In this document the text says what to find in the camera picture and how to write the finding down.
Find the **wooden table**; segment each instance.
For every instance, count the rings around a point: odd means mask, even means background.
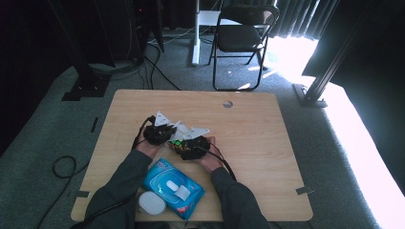
[[[226,108],[224,104],[232,103]],[[239,182],[255,195],[269,221],[305,221],[312,217],[307,194],[274,94],[119,90],[105,119],[72,219],[84,219],[93,193],[103,186],[128,155],[142,122],[161,111],[188,128],[207,128]],[[155,161],[166,158],[206,191],[190,221],[220,221],[221,206],[209,175],[193,161],[183,161],[168,146]],[[181,221],[171,210],[151,217],[137,210],[136,220]]]

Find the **floor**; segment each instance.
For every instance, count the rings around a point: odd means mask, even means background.
[[[324,94],[329,104],[325,109],[301,107],[297,100],[291,84],[310,84],[313,77],[299,74],[305,64],[293,62],[298,59],[293,51],[305,46],[311,47],[310,53],[314,44],[306,45],[308,41],[301,40],[295,44],[274,42],[280,43],[273,47],[283,47],[284,51],[269,53],[270,70],[255,93],[276,94],[303,181],[315,190],[309,194],[314,213],[310,224],[292,221],[277,225],[283,229],[405,227],[400,215],[405,212],[404,198],[345,90],[330,84]],[[182,90],[212,91],[212,66],[192,67],[192,47],[191,39],[177,38],[166,43],[166,52],[161,56],[156,49],[148,48],[146,56],[161,71],[154,71],[155,90],[176,90],[168,83],[170,80]],[[209,48],[209,44],[202,45],[201,63]],[[67,228],[73,224],[70,212],[84,173],[68,182],[54,176],[53,164],[61,156],[73,156],[77,168],[81,168],[91,158],[114,92],[151,88],[148,75],[152,69],[153,65],[146,61],[138,69],[116,72],[104,97],[82,98],[78,102],[61,102],[77,78],[73,68],[55,80],[0,159],[0,228],[33,228],[41,218],[44,220],[40,228]],[[245,76],[237,75],[235,83],[244,82]],[[69,174],[72,167],[72,163],[62,161],[58,171]],[[375,188],[375,184],[385,188]],[[51,209],[59,195],[61,198]]]

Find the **blue package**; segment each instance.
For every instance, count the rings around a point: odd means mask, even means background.
[[[205,190],[190,177],[171,165],[158,160],[143,181],[145,189],[155,192],[180,218],[188,220]]]

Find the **folding chair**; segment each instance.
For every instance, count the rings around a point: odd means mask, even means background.
[[[214,58],[212,86],[216,91],[253,91],[259,86],[262,77],[269,32],[276,24],[278,17],[279,10],[271,5],[230,5],[221,11],[220,16],[218,17],[211,54],[208,61],[208,65],[210,65],[211,58]],[[228,22],[224,24],[223,20],[225,19],[236,23],[229,24]],[[222,52],[252,52],[252,55],[239,54],[218,56],[217,49]],[[261,51],[263,51],[263,56],[259,60],[260,70],[255,86],[243,89],[220,89],[217,87],[216,73],[218,57],[249,57],[249,60],[246,63],[248,65],[253,56]]]

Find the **person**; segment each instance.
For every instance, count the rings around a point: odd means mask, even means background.
[[[208,137],[211,143],[210,152],[218,155],[215,145],[215,137]],[[162,147],[151,145],[139,135],[139,143],[135,149],[118,166],[107,184],[98,189],[92,197],[85,214],[88,219],[95,213],[114,206],[118,207],[109,210],[84,225],[86,229],[102,228],[170,228],[168,223],[136,223],[135,209],[137,199],[135,197],[138,188],[141,186],[148,166],[152,163],[158,150]],[[270,224],[262,215],[259,205],[253,193],[242,183],[232,179],[223,163],[211,154],[206,154],[195,160],[205,171],[211,175],[211,181],[221,201],[224,223],[207,223],[204,228],[270,228]]]

